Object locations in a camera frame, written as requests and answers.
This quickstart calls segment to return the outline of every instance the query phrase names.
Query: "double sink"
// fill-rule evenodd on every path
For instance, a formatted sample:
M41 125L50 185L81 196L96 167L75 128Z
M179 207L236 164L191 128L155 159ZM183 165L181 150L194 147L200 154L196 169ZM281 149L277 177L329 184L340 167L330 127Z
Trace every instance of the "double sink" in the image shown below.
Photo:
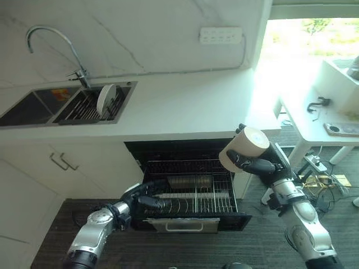
M103 85L90 89L33 90L0 117L0 128L116 123L135 86L136 82L116 84L116 98L105 116L96 112L97 98Z

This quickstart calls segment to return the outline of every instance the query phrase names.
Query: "floor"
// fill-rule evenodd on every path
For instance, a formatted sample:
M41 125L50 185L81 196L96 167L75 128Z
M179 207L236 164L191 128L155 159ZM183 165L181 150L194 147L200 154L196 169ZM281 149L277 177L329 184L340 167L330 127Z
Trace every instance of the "floor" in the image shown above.
M329 160L338 149L325 147L321 158ZM284 148L286 154L291 150ZM345 174L353 186L359 186L358 160L359 149L354 149L335 166L334 174ZM285 226L277 217L278 213L260 204L264 192L261 182L254 180L246 198L239 203L240 211L253 215L244 231L218 234L117 232L109 237L96 268L221 268L233 261L260 269L306 268L298 253L287 244L283 236ZM355 194L359 196L359 188L349 190L350 196ZM334 190L334 195L336 200L342 197L337 190ZM352 200L346 198L336 202L334 209L321 219L346 269L358 268L359 264L359 208L351 204ZM71 211L75 211L83 224L91 210L100 203L104 201L66 200L32 268L61 268L62 258L79 230L72 223Z

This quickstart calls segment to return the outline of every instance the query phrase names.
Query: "power outlet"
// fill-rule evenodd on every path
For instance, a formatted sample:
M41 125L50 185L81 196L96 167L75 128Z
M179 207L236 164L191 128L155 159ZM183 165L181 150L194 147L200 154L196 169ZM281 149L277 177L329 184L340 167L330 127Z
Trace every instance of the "power outlet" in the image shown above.
M310 163L310 165L318 172L327 171L326 166L320 162L319 157L314 156L314 155L308 155L308 156L305 156L304 159L306 159L307 162Z
M202 27L200 31L201 44L239 44L241 40L241 27Z

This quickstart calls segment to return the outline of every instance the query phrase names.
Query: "orange item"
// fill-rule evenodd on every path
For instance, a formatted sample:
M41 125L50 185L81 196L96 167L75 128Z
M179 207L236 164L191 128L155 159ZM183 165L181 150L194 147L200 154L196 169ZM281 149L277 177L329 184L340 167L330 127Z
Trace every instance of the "orange item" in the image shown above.
M68 89L54 89L51 90L57 101L66 101L71 97L68 93Z

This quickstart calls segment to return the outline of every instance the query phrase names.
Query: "wire rack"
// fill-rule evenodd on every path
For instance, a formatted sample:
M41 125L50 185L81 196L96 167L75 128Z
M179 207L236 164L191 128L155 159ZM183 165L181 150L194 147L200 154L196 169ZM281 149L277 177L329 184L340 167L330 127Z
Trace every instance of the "wire rack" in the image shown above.
M168 205L161 210L146 208L148 215L237 212L231 174L218 160L158 161L150 164L147 172L152 172L152 178L165 177L169 183L153 195L169 200Z
M103 115L97 112L97 99L101 89L93 89L79 92L54 122L67 120L114 120L123 101L125 94L120 87L116 89L116 96L112 98Z

